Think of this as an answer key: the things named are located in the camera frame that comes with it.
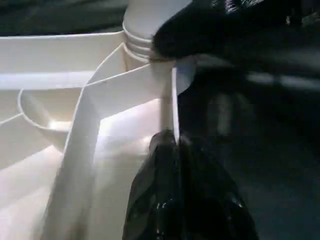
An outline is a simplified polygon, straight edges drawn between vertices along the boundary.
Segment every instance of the white plastic panel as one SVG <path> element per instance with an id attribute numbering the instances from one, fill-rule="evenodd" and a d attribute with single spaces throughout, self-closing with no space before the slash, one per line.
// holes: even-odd
<path id="1" fill-rule="evenodd" d="M 164 129 L 179 136 L 177 93 L 191 83 L 173 62 L 134 56 L 122 37 L 0 38 L 6 54 L 34 59 L 0 66 L 0 240 L 121 239 L 149 141 Z"/>

